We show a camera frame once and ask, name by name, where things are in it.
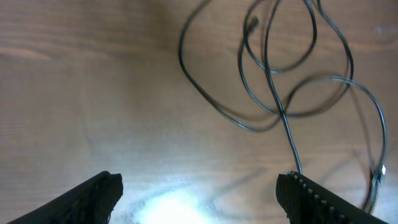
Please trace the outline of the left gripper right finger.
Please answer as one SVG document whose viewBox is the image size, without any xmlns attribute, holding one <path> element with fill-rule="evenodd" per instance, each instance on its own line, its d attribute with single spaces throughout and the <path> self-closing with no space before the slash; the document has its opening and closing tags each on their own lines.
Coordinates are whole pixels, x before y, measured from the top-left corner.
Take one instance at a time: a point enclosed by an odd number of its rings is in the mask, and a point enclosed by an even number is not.
<svg viewBox="0 0 398 224">
<path fill-rule="evenodd" d="M 293 224 L 384 223 L 298 172 L 280 174 L 275 194 Z"/>
</svg>

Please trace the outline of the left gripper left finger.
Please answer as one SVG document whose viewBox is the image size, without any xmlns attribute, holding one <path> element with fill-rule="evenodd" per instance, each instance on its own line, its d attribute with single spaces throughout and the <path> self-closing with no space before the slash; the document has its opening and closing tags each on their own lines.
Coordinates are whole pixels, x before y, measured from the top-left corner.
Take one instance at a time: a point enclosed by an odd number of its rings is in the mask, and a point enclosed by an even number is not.
<svg viewBox="0 0 398 224">
<path fill-rule="evenodd" d="M 11 223 L 108 224 L 111 213 L 122 196 L 122 175 L 102 171 Z"/>
</svg>

